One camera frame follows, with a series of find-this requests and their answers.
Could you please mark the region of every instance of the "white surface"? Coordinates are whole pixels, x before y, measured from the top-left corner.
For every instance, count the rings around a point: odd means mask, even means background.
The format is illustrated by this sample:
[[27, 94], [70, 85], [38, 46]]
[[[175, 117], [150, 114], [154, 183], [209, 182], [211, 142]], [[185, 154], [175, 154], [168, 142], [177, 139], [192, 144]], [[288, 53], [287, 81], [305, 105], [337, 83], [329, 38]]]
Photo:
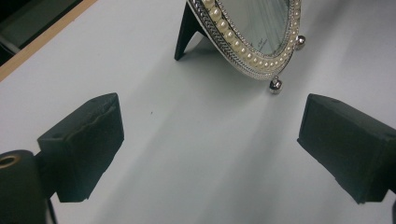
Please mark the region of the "white surface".
[[304, 0], [285, 89], [244, 77], [207, 41], [173, 60], [185, 2], [98, 1], [0, 83], [0, 150], [89, 99], [120, 97], [125, 141], [59, 223], [391, 223], [395, 195], [357, 205], [296, 142], [308, 93], [396, 128], [396, 2]]

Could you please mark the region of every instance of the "black block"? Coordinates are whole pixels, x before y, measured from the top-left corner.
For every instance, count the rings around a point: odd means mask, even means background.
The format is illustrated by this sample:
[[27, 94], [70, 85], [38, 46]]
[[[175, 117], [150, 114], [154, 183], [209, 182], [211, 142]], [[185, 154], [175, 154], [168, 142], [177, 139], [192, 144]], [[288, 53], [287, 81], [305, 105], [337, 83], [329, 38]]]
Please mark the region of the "black block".
[[310, 94], [298, 142], [357, 203], [395, 190], [396, 131], [349, 105]]
[[91, 99], [60, 121], [37, 141], [36, 155], [47, 197], [88, 199], [124, 139], [116, 93]]

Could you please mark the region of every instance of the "wooden edge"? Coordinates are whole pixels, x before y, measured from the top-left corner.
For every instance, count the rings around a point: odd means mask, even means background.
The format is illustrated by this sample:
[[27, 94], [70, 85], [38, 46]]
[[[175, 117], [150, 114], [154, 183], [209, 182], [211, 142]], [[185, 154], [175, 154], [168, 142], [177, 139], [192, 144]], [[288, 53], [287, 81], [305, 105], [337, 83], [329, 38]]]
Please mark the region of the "wooden edge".
[[81, 15], [87, 8], [93, 5], [97, 0], [83, 0], [68, 13], [66, 13], [62, 18], [56, 21], [49, 29], [47, 29], [38, 38], [32, 41], [24, 49], [14, 55], [8, 62], [4, 63], [0, 67], [0, 82], [8, 77], [15, 69], [17, 69], [21, 64], [28, 60], [33, 54], [35, 54], [39, 49], [46, 45], [53, 37], [55, 37], [59, 32], [62, 31], [70, 22], [75, 20], [79, 15]]

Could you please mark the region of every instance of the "oval mirror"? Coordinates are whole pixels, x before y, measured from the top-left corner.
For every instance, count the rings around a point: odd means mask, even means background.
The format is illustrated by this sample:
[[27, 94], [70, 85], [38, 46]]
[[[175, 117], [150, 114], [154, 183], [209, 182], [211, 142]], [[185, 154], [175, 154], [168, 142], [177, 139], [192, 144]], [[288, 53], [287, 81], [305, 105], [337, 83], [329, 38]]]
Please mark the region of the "oval mirror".
[[304, 46], [304, 37], [298, 35], [301, 0], [187, 0], [187, 3], [204, 35], [236, 69], [249, 77], [273, 80], [270, 84], [273, 93], [281, 90], [277, 76], [294, 50]]

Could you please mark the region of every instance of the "silver mirror frame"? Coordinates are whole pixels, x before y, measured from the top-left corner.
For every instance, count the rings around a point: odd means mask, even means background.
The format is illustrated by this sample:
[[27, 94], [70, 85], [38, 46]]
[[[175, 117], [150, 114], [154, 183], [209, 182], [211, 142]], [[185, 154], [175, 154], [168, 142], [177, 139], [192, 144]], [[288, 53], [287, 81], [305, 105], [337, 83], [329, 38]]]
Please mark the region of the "silver mirror frame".
[[198, 22], [216, 48], [241, 73], [259, 80], [274, 80], [298, 48], [301, 0], [290, 0], [285, 38], [275, 53], [254, 49], [233, 24], [220, 0], [187, 0]]

